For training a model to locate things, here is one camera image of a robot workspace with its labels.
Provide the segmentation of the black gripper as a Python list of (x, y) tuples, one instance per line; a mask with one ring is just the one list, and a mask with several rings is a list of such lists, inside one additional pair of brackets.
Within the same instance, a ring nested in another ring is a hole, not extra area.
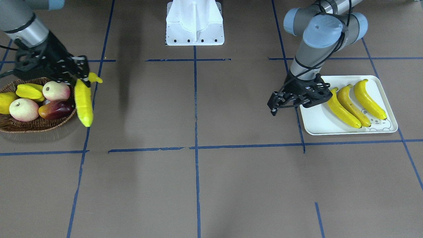
[(286, 93), (273, 91), (267, 102), (272, 116), (276, 116), (279, 109), (291, 108), (297, 104), (303, 104), (305, 100), (305, 89), (303, 86), (305, 86), (304, 80), (289, 73), (286, 78)]
[(47, 38), (36, 46), (38, 63), (36, 77), (48, 77), (53, 81), (70, 81), (74, 88), (77, 80), (91, 87), (89, 81), (89, 61), (86, 56), (73, 56), (53, 34), (48, 32)]

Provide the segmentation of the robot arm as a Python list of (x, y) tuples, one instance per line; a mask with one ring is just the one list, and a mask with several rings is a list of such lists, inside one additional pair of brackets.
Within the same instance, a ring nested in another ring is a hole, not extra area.
[(359, 0), (317, 0), (306, 8), (290, 9), (284, 30), (302, 38), (281, 89), (267, 103), (272, 115), (279, 109), (305, 108), (327, 102), (332, 93), (321, 68), (335, 52), (352, 45), (366, 34), (366, 17), (353, 12)]
[(20, 80), (47, 77), (75, 86), (78, 80), (87, 87), (89, 63), (86, 56), (74, 56), (35, 14), (34, 10), (59, 10), (64, 0), (2, 0), (0, 27), (17, 46), (12, 74)]

